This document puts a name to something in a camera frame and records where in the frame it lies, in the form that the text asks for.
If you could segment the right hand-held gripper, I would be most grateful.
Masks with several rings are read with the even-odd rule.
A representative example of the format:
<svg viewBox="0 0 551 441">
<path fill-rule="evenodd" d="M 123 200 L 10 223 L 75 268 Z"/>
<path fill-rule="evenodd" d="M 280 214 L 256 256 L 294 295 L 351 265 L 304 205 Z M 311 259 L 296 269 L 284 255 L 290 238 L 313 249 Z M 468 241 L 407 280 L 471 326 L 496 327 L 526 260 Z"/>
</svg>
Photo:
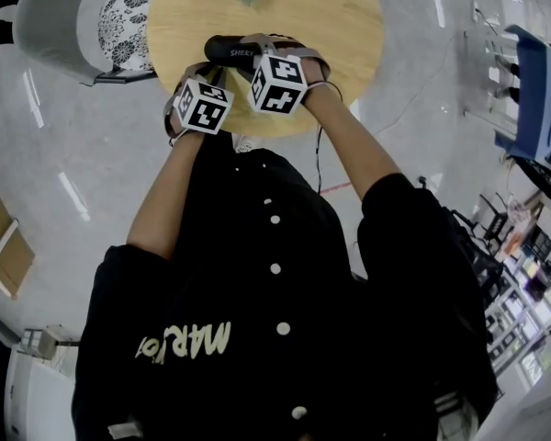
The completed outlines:
<svg viewBox="0 0 551 441">
<path fill-rule="evenodd" d="M 309 91 L 302 68 L 304 59 L 312 59 L 320 65 L 324 80 L 331 72 L 318 51 L 291 37 L 256 33 L 244 37 L 241 44 L 251 45 L 259 51 L 253 56 L 254 74 L 247 96 L 256 113 L 290 116 L 297 110 Z"/>
</svg>

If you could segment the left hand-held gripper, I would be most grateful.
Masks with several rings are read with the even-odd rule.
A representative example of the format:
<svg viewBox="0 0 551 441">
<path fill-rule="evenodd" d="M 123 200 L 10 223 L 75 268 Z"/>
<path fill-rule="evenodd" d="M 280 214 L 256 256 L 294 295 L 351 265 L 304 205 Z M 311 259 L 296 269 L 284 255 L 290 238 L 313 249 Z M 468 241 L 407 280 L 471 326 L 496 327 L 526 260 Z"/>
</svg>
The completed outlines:
<svg viewBox="0 0 551 441">
<path fill-rule="evenodd" d="M 192 132 L 216 135 L 228 117 L 234 94 L 226 89 L 226 72 L 212 62 L 186 68 L 163 108 L 169 145 Z"/>
</svg>

